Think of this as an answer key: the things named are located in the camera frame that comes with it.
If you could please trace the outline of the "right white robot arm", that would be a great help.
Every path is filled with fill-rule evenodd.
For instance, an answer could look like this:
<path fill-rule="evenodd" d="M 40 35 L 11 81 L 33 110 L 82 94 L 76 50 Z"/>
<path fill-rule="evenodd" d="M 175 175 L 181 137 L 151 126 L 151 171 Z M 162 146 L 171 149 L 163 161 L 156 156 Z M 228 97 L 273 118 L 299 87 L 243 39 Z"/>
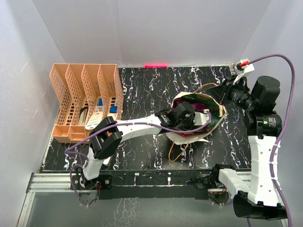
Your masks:
<path fill-rule="evenodd" d="M 280 220 L 287 218 L 286 207 L 273 183 L 277 171 L 277 138 L 282 130 L 281 117 L 274 111 L 280 94 L 280 82 L 270 76 L 258 77 L 253 89 L 247 79 L 235 83 L 228 77 L 206 93 L 221 105 L 234 103 L 244 110 L 244 123 L 251 150 L 250 185 L 231 167 L 216 164 L 211 175 L 215 187 L 225 186 L 233 199 L 234 213 L 239 218 Z"/>

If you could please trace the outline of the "red doritos snack bag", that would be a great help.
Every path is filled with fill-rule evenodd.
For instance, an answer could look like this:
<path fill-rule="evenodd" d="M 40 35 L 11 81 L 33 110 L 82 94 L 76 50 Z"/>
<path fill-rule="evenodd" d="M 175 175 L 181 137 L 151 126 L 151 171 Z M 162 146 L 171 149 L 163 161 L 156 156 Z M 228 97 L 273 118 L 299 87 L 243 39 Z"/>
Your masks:
<path fill-rule="evenodd" d="M 193 136 L 200 135 L 200 134 L 202 134 L 202 133 L 199 131 L 195 131 L 193 133 L 178 133 L 179 136 L 184 137 L 184 138 L 193 137 Z"/>

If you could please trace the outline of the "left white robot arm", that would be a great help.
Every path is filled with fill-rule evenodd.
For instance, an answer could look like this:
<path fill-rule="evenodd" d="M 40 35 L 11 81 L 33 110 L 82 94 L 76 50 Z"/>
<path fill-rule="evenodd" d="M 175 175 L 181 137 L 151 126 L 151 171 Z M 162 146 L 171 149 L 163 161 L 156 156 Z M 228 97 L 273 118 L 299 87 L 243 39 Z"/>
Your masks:
<path fill-rule="evenodd" d="M 98 183 L 99 172 L 105 160 L 112 157 L 119 144 L 125 140 L 143 135 L 158 135 L 170 130 L 194 129 L 201 118 L 189 102 L 182 102 L 176 108 L 166 108 L 145 118 L 115 121 L 107 117 L 91 132 L 103 132 L 89 139 L 88 160 L 81 171 L 79 183 L 87 189 Z"/>

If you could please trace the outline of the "green real chips bag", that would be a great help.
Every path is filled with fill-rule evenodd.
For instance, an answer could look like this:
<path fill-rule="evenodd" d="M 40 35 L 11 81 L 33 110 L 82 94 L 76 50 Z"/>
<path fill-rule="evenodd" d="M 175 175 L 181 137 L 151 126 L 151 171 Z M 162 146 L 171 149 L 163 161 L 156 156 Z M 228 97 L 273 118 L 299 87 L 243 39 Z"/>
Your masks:
<path fill-rule="evenodd" d="M 208 109 L 212 116 L 211 122 L 209 123 L 208 126 L 209 127 L 215 126 L 218 123 L 218 121 L 220 120 L 219 105 L 210 97 L 204 96 L 204 97 L 202 97 L 202 100 L 203 100 L 202 103 L 204 104 L 204 109 Z"/>

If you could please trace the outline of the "brown paper bag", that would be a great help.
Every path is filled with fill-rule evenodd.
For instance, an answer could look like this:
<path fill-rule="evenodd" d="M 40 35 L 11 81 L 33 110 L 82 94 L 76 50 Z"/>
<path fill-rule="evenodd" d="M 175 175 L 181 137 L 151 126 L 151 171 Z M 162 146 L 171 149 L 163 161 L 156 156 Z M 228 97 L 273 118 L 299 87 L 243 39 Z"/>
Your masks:
<path fill-rule="evenodd" d="M 195 111 L 195 116 L 193 117 L 194 126 L 190 129 L 195 129 L 193 133 L 189 132 L 168 132 L 166 135 L 172 141 L 172 146 L 169 150 L 169 161 L 175 162 L 182 154 L 186 152 L 189 144 L 194 142 L 207 142 L 205 139 L 210 135 L 213 130 L 215 130 L 218 125 L 223 121 L 227 115 L 227 110 L 225 106 L 219 104 L 215 101 L 213 95 L 207 95 L 205 93 L 200 93 L 199 90 L 202 88 L 212 85 L 217 87 L 215 83 L 206 83 L 200 86 L 195 92 L 180 92 L 173 99 L 173 107 L 176 107 L 178 104 L 181 104 L 182 101 L 190 103 L 190 106 Z M 173 147 L 174 145 L 184 144 L 184 149 L 177 156 L 173 156 Z"/>

